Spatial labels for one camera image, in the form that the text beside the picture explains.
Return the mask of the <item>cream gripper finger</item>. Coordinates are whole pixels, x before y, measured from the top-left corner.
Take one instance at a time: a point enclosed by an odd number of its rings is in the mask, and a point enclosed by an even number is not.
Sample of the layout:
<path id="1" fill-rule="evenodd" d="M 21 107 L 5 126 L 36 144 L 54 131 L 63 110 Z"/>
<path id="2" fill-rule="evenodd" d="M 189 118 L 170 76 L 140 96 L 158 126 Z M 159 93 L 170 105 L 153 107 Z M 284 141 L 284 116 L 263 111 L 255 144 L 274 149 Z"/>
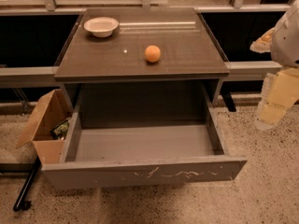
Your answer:
<path id="1" fill-rule="evenodd" d="M 257 53 L 265 53 L 270 51 L 270 45 L 272 41 L 272 35 L 275 29 L 271 28 L 267 32 L 265 32 L 262 36 L 260 36 L 257 40 L 255 40 L 249 47 L 251 51 Z"/>
<path id="2" fill-rule="evenodd" d="M 255 126 L 262 131 L 274 128 L 299 100 L 299 70 L 288 68 L 265 76 L 257 106 Z"/>

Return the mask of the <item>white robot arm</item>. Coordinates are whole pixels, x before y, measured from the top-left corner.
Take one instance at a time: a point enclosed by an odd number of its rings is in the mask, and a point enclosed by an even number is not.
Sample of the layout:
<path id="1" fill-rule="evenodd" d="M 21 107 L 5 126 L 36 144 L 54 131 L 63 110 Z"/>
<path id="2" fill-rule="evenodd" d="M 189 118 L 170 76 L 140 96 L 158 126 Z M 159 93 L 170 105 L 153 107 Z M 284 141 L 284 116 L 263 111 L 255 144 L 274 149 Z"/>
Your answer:
<path id="1" fill-rule="evenodd" d="M 266 74 L 256 110 L 255 126 L 269 130 L 299 100 L 299 2 L 294 2 L 274 28 L 254 41 L 250 50 L 270 52 L 271 59 L 282 65 L 276 74 Z"/>

